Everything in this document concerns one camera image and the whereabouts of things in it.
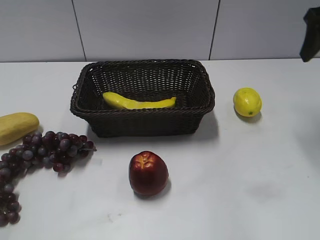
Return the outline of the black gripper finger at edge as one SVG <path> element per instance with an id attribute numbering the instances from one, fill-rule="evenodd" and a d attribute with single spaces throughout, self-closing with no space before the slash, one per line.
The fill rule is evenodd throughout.
<path id="1" fill-rule="evenodd" d="M 299 55 L 303 62 L 309 62 L 320 51 L 320 7 L 309 8 L 303 20 L 306 32 Z"/>

